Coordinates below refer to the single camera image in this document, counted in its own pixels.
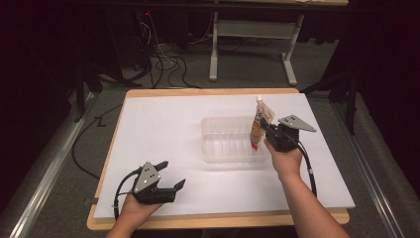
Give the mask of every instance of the small object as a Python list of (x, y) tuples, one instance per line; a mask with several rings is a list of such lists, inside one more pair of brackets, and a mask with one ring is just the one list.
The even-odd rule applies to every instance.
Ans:
[(254, 150), (259, 148), (259, 142), (263, 135), (265, 134), (265, 130), (262, 129), (260, 125), (260, 121), (262, 118), (269, 124), (271, 123), (272, 119), (274, 118), (275, 113), (269, 109), (265, 103), (263, 103), (263, 99), (260, 95), (257, 96), (257, 112), (256, 116), (254, 117), (253, 126), (251, 128), (250, 133), (250, 140), (251, 146)]

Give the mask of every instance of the electrical cord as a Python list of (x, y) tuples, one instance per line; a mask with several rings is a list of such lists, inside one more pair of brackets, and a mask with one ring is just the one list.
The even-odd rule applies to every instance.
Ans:
[(99, 121), (99, 123), (101, 122), (101, 120), (102, 120), (102, 117), (103, 116), (105, 116), (105, 115), (107, 115), (108, 113), (110, 113), (110, 112), (112, 112), (113, 110), (115, 110), (115, 109), (117, 109), (117, 108), (119, 108), (119, 107), (122, 107), (123, 106), (123, 104), (120, 104), (120, 105), (117, 105), (117, 106), (115, 106), (115, 107), (113, 107), (113, 108), (111, 108), (111, 109), (109, 109), (108, 111), (106, 111), (106, 112), (104, 112), (104, 113), (102, 113), (100, 116), (98, 116), (98, 117), (94, 117), (94, 120), (92, 121), (92, 122), (90, 122), (89, 123), (89, 125), (87, 125), (81, 132), (80, 132), (80, 134), (76, 137), (76, 139), (74, 140), (74, 143), (73, 143), (73, 145), (71, 146), (71, 157), (73, 158), (73, 161), (74, 161), (74, 163), (77, 165), (77, 167), (79, 168), (79, 169), (81, 169), (83, 172), (85, 172), (85, 173), (87, 173), (88, 175), (90, 175), (90, 176), (92, 176), (92, 177), (94, 177), (94, 178), (96, 178), (96, 179), (98, 179), (98, 180), (100, 180), (100, 177), (99, 176), (97, 176), (96, 174), (94, 174), (94, 173), (92, 173), (92, 172), (90, 172), (89, 170), (87, 170), (87, 169), (85, 169), (78, 161), (77, 161), (77, 158), (76, 158), (76, 155), (75, 155), (75, 148), (76, 148), (76, 145), (77, 145), (77, 142), (80, 140), (80, 138), (83, 136), (83, 134), (95, 123), (95, 122), (97, 122), (97, 121)]
[(278, 132), (280, 132), (283, 135), (285, 135), (296, 146), (296, 148), (302, 153), (302, 156), (303, 156), (303, 158), (305, 160), (305, 163), (306, 163), (306, 170), (307, 170), (307, 172), (309, 174), (309, 181), (311, 183), (312, 193), (315, 196), (317, 196), (318, 195), (318, 192), (317, 192), (317, 189), (316, 189), (316, 182), (315, 182), (314, 173), (313, 173), (313, 170), (312, 170), (311, 163), (309, 161), (308, 153), (306, 152), (306, 149), (303, 146), (302, 142), (300, 142), (299, 140), (297, 142), (295, 142), (287, 133), (285, 133), (283, 131), (278, 131)]
[[(224, 40), (225, 42), (227, 41), (227, 40), (233, 40), (234, 38), (232, 38), (232, 37), (229, 37), (229, 38), (227, 38), (227, 37), (223, 37), (223, 38), (221, 38), (221, 40)], [(243, 39), (239, 39), (239, 40), (237, 40), (237, 42), (239, 42), (239, 44), (237, 45), (237, 46), (235, 46), (233, 49), (230, 49), (230, 50), (224, 50), (224, 49), (222, 49), (221, 47), (220, 47), (220, 44), (218, 44), (217, 45), (217, 49), (219, 50), (219, 51), (221, 51), (221, 52), (235, 52), (235, 51), (237, 51), (238, 49), (240, 49), (241, 48), (241, 46), (243, 45), (243, 43), (244, 43), (244, 41), (243, 41)]]
[(99, 75), (99, 78), (101, 81), (111, 83), (111, 84), (123, 83), (124, 85), (130, 86), (130, 87), (142, 86), (140, 83), (134, 83), (134, 81), (144, 77), (152, 70), (152, 63), (149, 59), (152, 32), (147, 24), (143, 22), (138, 22), (138, 24), (139, 24), (138, 26), (139, 29), (137, 29), (138, 31), (136, 31), (137, 32), (136, 35), (137, 35), (137, 40), (139, 42), (140, 52), (144, 54), (144, 58), (147, 58), (146, 62), (143, 65), (143, 70), (131, 78), (125, 78), (121, 75), (113, 74), (112, 72), (107, 72), (105, 68), (101, 68), (99, 65), (94, 65), (96, 68), (99, 68), (101, 71), (105, 71), (106, 72), (105, 74), (109, 75), (112, 79), (114, 79), (114, 80), (109, 80), (107, 78), (104, 78), (102, 75)]
[(161, 58), (160, 58), (160, 57), (157, 57), (157, 59), (158, 59), (158, 61), (160, 62), (160, 74), (159, 74), (159, 76), (158, 76), (157, 82), (156, 82), (156, 83), (154, 83), (154, 78), (153, 78), (153, 76), (152, 76), (152, 71), (151, 71), (152, 89), (156, 89), (156, 88), (157, 88), (157, 86), (158, 86), (159, 82), (161, 81), (161, 77), (163, 76), (163, 61), (161, 60)]
[(117, 220), (117, 219), (118, 219), (118, 217), (120, 216), (120, 210), (119, 210), (119, 206), (118, 206), (118, 203), (119, 203), (119, 201), (118, 201), (118, 197), (119, 197), (120, 195), (122, 195), (122, 194), (127, 194), (127, 193), (128, 193), (128, 192), (122, 192), (122, 193), (120, 193), (120, 190), (121, 190), (121, 188), (122, 188), (122, 187), (123, 187), (123, 185), (124, 185), (124, 182), (126, 182), (126, 180), (127, 180), (127, 179), (129, 179), (129, 178), (130, 178), (130, 177), (132, 177), (132, 176), (139, 175), (139, 174), (142, 172), (142, 169), (143, 169), (143, 168), (142, 168), (142, 167), (140, 167), (140, 168), (136, 169), (135, 171), (133, 171), (133, 172), (129, 173), (128, 175), (126, 175), (126, 176), (123, 178), (123, 180), (121, 180), (120, 184), (118, 185), (117, 191), (115, 192), (114, 205), (113, 205), (115, 220)]
[(208, 27), (207, 27), (207, 31), (206, 31), (206, 33), (204, 33), (204, 35), (203, 35), (203, 37), (200, 39), (200, 40), (197, 40), (197, 41), (195, 41), (195, 42), (190, 42), (190, 43), (188, 43), (189, 45), (194, 45), (194, 44), (198, 44), (198, 43), (202, 43), (202, 42), (205, 42), (205, 41), (207, 41), (207, 40), (209, 40), (209, 39), (211, 39), (212, 37), (210, 36), (210, 37), (208, 37), (207, 35), (209, 34), (209, 32), (210, 32), (210, 29), (211, 29), (211, 26), (212, 26), (212, 23), (213, 23), (213, 15), (214, 15), (214, 13), (212, 13), (212, 14), (210, 14), (210, 21), (209, 21), (209, 25), (208, 25)]
[(309, 161), (308, 153), (306, 152), (305, 147), (303, 146), (303, 144), (300, 141), (298, 143), (300, 145), (297, 145), (297, 148), (302, 153), (303, 158), (305, 159), (305, 162), (306, 162), (306, 170), (308, 171), (308, 174), (309, 174), (309, 180), (311, 182), (311, 190), (312, 190), (312, 193), (314, 193), (314, 195), (317, 196), (318, 195), (317, 194), (318, 192), (316, 190), (315, 177), (314, 177), (314, 173), (312, 171), (311, 163)]
[[(166, 58), (166, 60), (167, 60), (167, 61), (169, 61), (169, 62), (171, 63), (171, 66), (170, 66), (170, 67), (168, 67), (168, 68), (164, 68), (162, 58), (159, 56), (158, 52), (156, 52), (156, 54), (155, 54), (154, 56), (152, 56), (152, 57), (154, 57), (154, 58), (157, 58), (157, 59), (158, 59), (158, 61), (155, 63), (155, 68), (157, 68), (158, 70), (160, 70), (160, 77), (159, 77), (159, 80), (158, 80), (156, 83), (154, 83), (154, 81), (152, 80), (153, 89), (157, 88), (158, 83), (159, 83), (160, 78), (161, 78), (161, 74), (163, 73), (163, 71), (164, 71), (164, 70), (171, 70), (171, 72), (170, 72), (170, 73), (168, 74), (168, 76), (167, 76), (167, 79), (168, 79), (168, 81), (169, 81), (169, 84), (170, 84), (172, 87), (178, 87), (178, 88), (183, 88), (183, 87), (188, 87), (188, 88), (201, 88), (201, 87), (199, 87), (199, 86), (197, 86), (197, 85), (190, 84), (190, 83), (188, 83), (188, 82), (186, 81), (185, 76), (186, 76), (186, 72), (187, 72), (187, 66), (186, 66), (186, 62), (185, 62), (185, 59), (184, 59), (184, 58), (182, 58), (182, 57), (175, 57), (175, 56), (171, 56), (171, 55), (166, 55), (166, 56), (165, 56), (165, 58)], [(185, 86), (177, 86), (177, 85), (174, 85), (174, 84), (172, 83), (172, 78), (171, 78), (171, 76), (172, 76), (172, 75), (173, 75), (173, 74), (174, 74), (177, 70), (179, 70), (179, 69), (181, 68), (181, 63), (180, 63), (180, 61), (182, 61), (182, 63), (183, 63), (183, 69), (184, 69), (184, 71), (183, 71), (183, 73), (182, 73), (181, 80), (182, 80), (182, 82), (185, 84)]]

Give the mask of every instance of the black cable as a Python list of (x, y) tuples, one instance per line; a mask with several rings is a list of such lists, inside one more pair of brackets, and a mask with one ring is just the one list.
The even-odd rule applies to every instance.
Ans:
[(312, 193), (314, 193), (314, 195), (317, 196), (315, 177), (312, 171), (311, 163), (309, 161), (308, 153), (306, 152), (305, 147), (303, 147), (303, 144), (300, 141), (298, 143), (300, 144), (300, 146), (297, 145), (297, 148), (302, 153), (303, 158), (305, 159), (305, 162), (306, 162), (306, 170), (308, 171), (308, 174), (309, 174), (309, 180), (311, 182)]
[(115, 83), (115, 84), (123, 83), (126, 86), (142, 86), (140, 83), (134, 83), (133, 81), (144, 77), (146, 74), (148, 74), (151, 71), (151, 69), (152, 69), (152, 63), (148, 59), (148, 61), (145, 64), (145, 67), (143, 68), (143, 70), (133, 77), (124, 78), (124, 77), (121, 77), (119, 75), (109, 75), (112, 79), (114, 79), (114, 80), (109, 80), (109, 79), (106, 79), (99, 74), (99, 78), (100, 78), (101, 81), (111, 83), (111, 84), (112, 83)]
[(276, 43), (280, 40), (280, 39), (268, 39), (268, 40), (266, 40), (266, 42), (258, 43), (258, 42), (247, 41), (247, 40), (250, 40), (250, 39), (253, 39), (253, 38), (244, 38), (243, 39), (245, 46), (265, 47), (265, 46), (269, 46), (271, 44), (274, 44), (274, 43)]
[(206, 38), (206, 39), (200, 40), (200, 41), (198, 41), (198, 42), (189, 43), (189, 46), (190, 46), (191, 48), (198, 49), (198, 50), (210, 49), (210, 48), (213, 46), (213, 43), (212, 43), (211, 41), (209, 41), (209, 40), (211, 40), (211, 39), (212, 39), (212, 38), (211, 38), (211, 37), (209, 37), (209, 38)]
[(155, 49), (155, 52), (156, 52), (156, 54), (157, 54), (157, 59), (158, 59), (158, 61), (160, 62), (160, 74), (159, 74), (159, 76), (158, 76), (157, 82), (156, 82), (156, 83), (154, 83), (154, 79), (153, 79), (153, 77), (152, 77), (152, 73), (151, 73), (152, 89), (156, 89), (156, 88), (157, 88), (158, 83), (161, 81), (161, 77), (163, 76), (163, 62), (162, 62), (162, 60), (161, 60), (160, 56), (158, 55), (158, 51), (156, 51), (156, 49)]
[(96, 121), (100, 121), (100, 120), (102, 120), (102, 117), (103, 116), (105, 116), (106, 114), (108, 114), (108, 113), (110, 113), (110, 112), (112, 112), (113, 110), (115, 110), (115, 109), (117, 109), (117, 108), (119, 108), (119, 107), (121, 107), (123, 104), (120, 104), (120, 105), (117, 105), (117, 106), (115, 106), (115, 107), (113, 107), (113, 108), (111, 108), (111, 109), (109, 109), (108, 111), (106, 111), (106, 112), (104, 112), (104, 113), (102, 113), (100, 116), (98, 116), (98, 117), (95, 117), (95, 119), (91, 122), (91, 123), (89, 123), (89, 125), (87, 125), (81, 132), (80, 132), (80, 134), (76, 137), (76, 139), (74, 140), (74, 142), (73, 142), (73, 145), (71, 146), (71, 156), (72, 156), (72, 158), (73, 158), (73, 161), (74, 161), (74, 163), (83, 171), (83, 172), (85, 172), (85, 173), (87, 173), (88, 175), (90, 175), (90, 176), (92, 176), (92, 177), (94, 177), (94, 178), (96, 178), (96, 179), (98, 179), (98, 180), (100, 180), (100, 177), (99, 176), (97, 176), (96, 174), (94, 174), (94, 173), (92, 173), (92, 172), (90, 172), (90, 171), (88, 171), (87, 169), (85, 169), (83, 166), (81, 166), (79, 163), (78, 163), (78, 161), (77, 161), (77, 159), (76, 159), (76, 156), (75, 156), (75, 148), (76, 148), (76, 145), (77, 145), (77, 142), (79, 141), (79, 139), (83, 136), (83, 134), (96, 122)]
[(201, 87), (199, 87), (199, 86), (196, 86), (196, 85), (192, 85), (192, 84), (189, 84), (188, 82), (186, 82), (186, 80), (185, 80), (185, 75), (186, 75), (186, 62), (185, 62), (185, 60), (182, 58), (182, 57), (175, 57), (176, 59), (180, 59), (180, 60), (182, 60), (182, 62), (183, 62), (183, 64), (184, 64), (184, 72), (183, 72), (183, 74), (182, 74), (182, 82), (185, 84), (185, 85), (187, 85), (188, 87), (192, 87), (192, 88), (201, 88)]
[(314, 195), (317, 196), (318, 192), (317, 192), (317, 189), (316, 189), (315, 177), (314, 177), (312, 166), (311, 166), (311, 163), (309, 161), (309, 156), (308, 156), (308, 153), (306, 152), (305, 147), (303, 146), (303, 144), (300, 141), (295, 142), (293, 140), (293, 138), (291, 138), (287, 133), (285, 133), (283, 131), (278, 131), (278, 132), (285, 135), (297, 147), (297, 149), (299, 149), (299, 151), (302, 153), (302, 156), (305, 159), (305, 163), (306, 163), (306, 170), (308, 171), (308, 174), (309, 174), (309, 180), (311, 182), (312, 193), (314, 193)]
[(169, 84), (170, 84), (170, 86), (173, 86), (173, 87), (176, 87), (176, 85), (175, 84), (173, 84), (172, 83), (172, 80), (170, 79), (170, 76), (174, 73), (174, 72), (176, 72), (177, 70), (179, 70), (180, 68), (181, 68), (181, 66), (179, 65), (179, 63), (178, 63), (178, 60), (177, 59), (175, 59), (175, 62), (176, 62), (176, 68), (174, 69), (174, 70), (172, 70), (168, 75), (167, 75), (167, 80), (169, 81)]
[(235, 51), (237, 51), (238, 49), (240, 49), (241, 48), (241, 46), (243, 45), (243, 43), (244, 43), (244, 41), (242, 40), (242, 39), (239, 39), (239, 40), (237, 40), (237, 42), (239, 42), (239, 45), (238, 46), (236, 46), (235, 48), (233, 48), (233, 49), (231, 49), (231, 50), (223, 50), (222, 48), (220, 48), (220, 46), (219, 46), (219, 44), (217, 45), (217, 49), (219, 50), (219, 51), (221, 51), (221, 52), (235, 52)]
[(142, 171), (142, 169), (143, 169), (143, 168), (142, 168), (142, 167), (140, 167), (140, 168), (138, 168), (137, 170), (135, 170), (135, 171), (133, 171), (133, 172), (129, 173), (128, 175), (126, 175), (126, 176), (123, 178), (123, 180), (121, 180), (120, 184), (118, 185), (117, 191), (115, 192), (114, 205), (113, 205), (113, 207), (114, 207), (114, 217), (115, 217), (115, 220), (117, 220), (117, 219), (118, 219), (118, 217), (120, 216), (120, 209), (119, 209), (119, 207), (118, 207), (118, 203), (119, 203), (119, 201), (118, 201), (118, 197), (119, 197), (120, 195), (122, 195), (122, 194), (127, 193), (127, 192), (120, 193), (121, 187), (123, 187), (124, 182), (126, 182), (126, 180), (127, 180), (127, 179), (129, 179), (131, 176), (139, 175), (139, 174), (140, 174), (140, 172)]

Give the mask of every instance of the gripper jaw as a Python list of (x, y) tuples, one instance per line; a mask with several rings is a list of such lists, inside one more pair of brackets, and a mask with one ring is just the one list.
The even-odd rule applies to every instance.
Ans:
[(281, 118), (279, 124), (268, 124), (265, 118), (260, 120), (261, 127), (265, 130), (265, 137), (279, 152), (289, 152), (298, 147), (299, 130), (316, 132), (316, 130), (295, 115)]
[(158, 171), (166, 168), (167, 164), (168, 162), (162, 162), (153, 166), (150, 162), (145, 163), (133, 185), (133, 196), (139, 203), (150, 205), (175, 201), (176, 192), (183, 188), (185, 179), (173, 188), (158, 188), (161, 178)]

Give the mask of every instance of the human hand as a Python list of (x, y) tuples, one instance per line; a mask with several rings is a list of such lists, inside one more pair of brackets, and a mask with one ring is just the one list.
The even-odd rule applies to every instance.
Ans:
[(284, 181), (290, 176), (300, 177), (302, 153), (298, 149), (283, 153), (276, 151), (268, 139), (264, 139), (263, 142), (271, 153), (272, 166), (277, 171), (278, 178), (281, 181)]
[(132, 194), (127, 194), (120, 216), (107, 237), (131, 237), (131, 234), (161, 206), (162, 204), (141, 204)]

